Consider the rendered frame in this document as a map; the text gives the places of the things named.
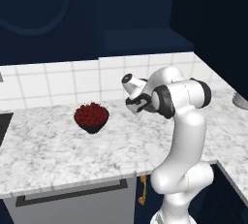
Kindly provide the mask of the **navy tall cabinet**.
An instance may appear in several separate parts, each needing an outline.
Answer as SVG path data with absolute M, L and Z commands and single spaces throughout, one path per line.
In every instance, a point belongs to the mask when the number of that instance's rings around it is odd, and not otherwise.
M 170 28 L 248 100 L 248 0 L 172 0 Z

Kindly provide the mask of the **grey bowl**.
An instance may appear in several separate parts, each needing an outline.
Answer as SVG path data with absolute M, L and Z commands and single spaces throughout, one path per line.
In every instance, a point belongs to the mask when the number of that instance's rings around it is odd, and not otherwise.
M 245 100 L 238 92 L 234 93 L 232 102 L 238 108 L 248 111 L 248 101 Z

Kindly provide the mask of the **navy base cabinet door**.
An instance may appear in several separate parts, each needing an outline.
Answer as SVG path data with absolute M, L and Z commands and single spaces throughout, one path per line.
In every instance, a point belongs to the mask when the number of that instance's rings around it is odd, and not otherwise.
M 150 224 L 151 218 L 163 203 L 164 196 L 154 191 L 151 186 L 150 175 L 146 175 L 146 177 L 146 200 L 144 206 L 139 204 L 143 186 L 140 182 L 140 176 L 137 177 L 134 224 Z

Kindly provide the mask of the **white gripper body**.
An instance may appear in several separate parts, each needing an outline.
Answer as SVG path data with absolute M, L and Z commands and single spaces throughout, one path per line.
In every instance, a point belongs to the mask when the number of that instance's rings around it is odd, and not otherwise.
M 138 96 L 135 99 L 131 99 L 130 97 L 128 97 L 125 103 L 126 103 L 126 107 L 132 113 L 138 113 L 149 105 L 149 96 L 147 94 L 142 93 L 140 96 Z

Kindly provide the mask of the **navy corner base cabinet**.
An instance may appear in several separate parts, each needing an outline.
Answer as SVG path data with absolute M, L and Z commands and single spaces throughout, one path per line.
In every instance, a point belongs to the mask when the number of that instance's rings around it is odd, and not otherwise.
M 220 164 L 211 168 L 214 180 L 193 199 L 190 215 L 197 224 L 248 224 L 248 201 Z

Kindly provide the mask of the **grey dishwasher front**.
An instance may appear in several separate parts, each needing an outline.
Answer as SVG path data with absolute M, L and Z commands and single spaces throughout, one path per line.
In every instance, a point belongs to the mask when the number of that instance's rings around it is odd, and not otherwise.
M 105 193 L 16 207 L 16 198 L 4 199 L 14 224 L 134 224 L 136 179 L 128 187 Z M 24 196 L 27 200 L 118 184 L 119 180 Z

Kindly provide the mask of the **black hob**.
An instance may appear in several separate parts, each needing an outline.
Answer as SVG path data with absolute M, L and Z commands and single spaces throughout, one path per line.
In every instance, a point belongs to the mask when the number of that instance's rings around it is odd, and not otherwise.
M 13 115 L 14 114 L 12 112 L 0 114 L 0 146 L 4 141 L 5 134 L 9 128 Z

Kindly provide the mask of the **black bowl of red berries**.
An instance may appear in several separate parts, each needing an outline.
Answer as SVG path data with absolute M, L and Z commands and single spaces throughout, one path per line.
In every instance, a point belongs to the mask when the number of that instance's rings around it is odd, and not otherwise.
M 109 111 L 100 104 L 91 102 L 76 109 L 74 120 L 88 134 L 97 134 L 109 120 Z

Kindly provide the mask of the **navy arched wall cabinet door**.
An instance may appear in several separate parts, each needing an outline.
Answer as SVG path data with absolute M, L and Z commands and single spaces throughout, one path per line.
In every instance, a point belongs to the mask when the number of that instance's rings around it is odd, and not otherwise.
M 0 0 L 0 66 L 96 58 L 95 0 Z

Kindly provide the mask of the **navy open wall cabinet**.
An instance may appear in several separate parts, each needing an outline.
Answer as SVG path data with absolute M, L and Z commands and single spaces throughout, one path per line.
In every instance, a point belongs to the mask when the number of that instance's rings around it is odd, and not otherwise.
M 96 0 L 99 54 L 193 50 L 191 42 L 170 28 L 171 7 L 172 0 Z

